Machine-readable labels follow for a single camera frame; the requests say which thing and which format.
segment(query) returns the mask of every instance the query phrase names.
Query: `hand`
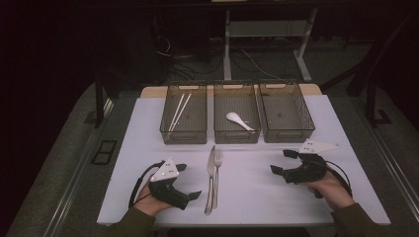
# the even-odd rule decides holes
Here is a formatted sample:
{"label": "hand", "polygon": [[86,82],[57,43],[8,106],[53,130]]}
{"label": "hand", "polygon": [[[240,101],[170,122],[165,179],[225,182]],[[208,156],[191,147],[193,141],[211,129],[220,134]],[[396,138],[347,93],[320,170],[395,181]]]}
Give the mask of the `hand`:
{"label": "hand", "polygon": [[329,171],[323,179],[315,182],[303,183],[302,185],[307,186],[308,190],[312,193],[314,193],[315,190],[318,190],[333,210],[355,203],[339,180]]}
{"label": "hand", "polygon": [[147,183],[145,183],[144,187],[139,192],[137,202],[133,205],[133,207],[151,216],[156,216],[160,211],[173,207],[171,204],[153,197],[150,193],[150,189],[148,188],[149,183],[150,179],[148,179]]}

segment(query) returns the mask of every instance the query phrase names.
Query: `sleeve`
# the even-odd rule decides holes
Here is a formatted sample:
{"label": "sleeve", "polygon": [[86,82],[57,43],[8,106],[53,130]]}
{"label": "sleeve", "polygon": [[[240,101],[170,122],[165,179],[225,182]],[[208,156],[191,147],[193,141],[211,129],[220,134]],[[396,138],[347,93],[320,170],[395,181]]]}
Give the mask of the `sleeve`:
{"label": "sleeve", "polygon": [[107,230],[107,237],[145,237],[154,224],[155,217],[131,207],[120,222],[112,224]]}
{"label": "sleeve", "polygon": [[386,228],[374,223],[358,203],[332,212],[339,237],[395,237]]}

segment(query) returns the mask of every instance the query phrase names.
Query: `white table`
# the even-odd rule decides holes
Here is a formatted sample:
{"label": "white table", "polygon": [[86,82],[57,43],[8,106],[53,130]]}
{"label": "white table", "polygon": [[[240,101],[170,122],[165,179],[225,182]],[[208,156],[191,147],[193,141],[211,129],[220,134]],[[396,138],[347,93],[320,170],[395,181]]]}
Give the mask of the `white table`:
{"label": "white table", "polygon": [[[310,139],[339,143],[341,146],[319,155],[345,170],[355,200],[373,221],[388,224],[389,219],[328,98],[322,95],[304,97],[316,126]],[[299,160],[285,158],[282,150],[297,149],[301,144],[268,144],[264,142],[262,134],[257,144],[216,146],[223,157],[219,170],[218,208],[211,215],[205,215],[209,188],[207,161],[214,145],[212,97],[209,96],[208,100],[208,143],[205,145],[163,143],[159,125],[164,102],[164,98],[147,96],[137,99],[98,223],[109,225],[118,222],[127,211],[137,178],[150,165],[169,157],[177,164],[188,165],[174,183],[175,188],[185,194],[203,192],[198,199],[190,201],[185,210],[171,208],[158,214],[156,228],[312,226],[333,223],[331,210],[324,199],[315,198],[306,187],[286,184],[282,177],[271,172],[270,165],[286,169],[297,167]]]}

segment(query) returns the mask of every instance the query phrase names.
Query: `silver knife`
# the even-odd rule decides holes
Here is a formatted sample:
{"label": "silver knife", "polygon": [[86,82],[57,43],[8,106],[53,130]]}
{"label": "silver knife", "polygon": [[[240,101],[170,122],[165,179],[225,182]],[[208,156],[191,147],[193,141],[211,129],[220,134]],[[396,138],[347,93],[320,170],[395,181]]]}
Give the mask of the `silver knife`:
{"label": "silver knife", "polygon": [[213,173],[215,170],[214,160],[215,159],[215,145],[209,154],[209,163],[207,164],[207,170],[209,171],[209,198],[207,200],[206,214],[210,214],[212,211],[212,199],[213,199]]}

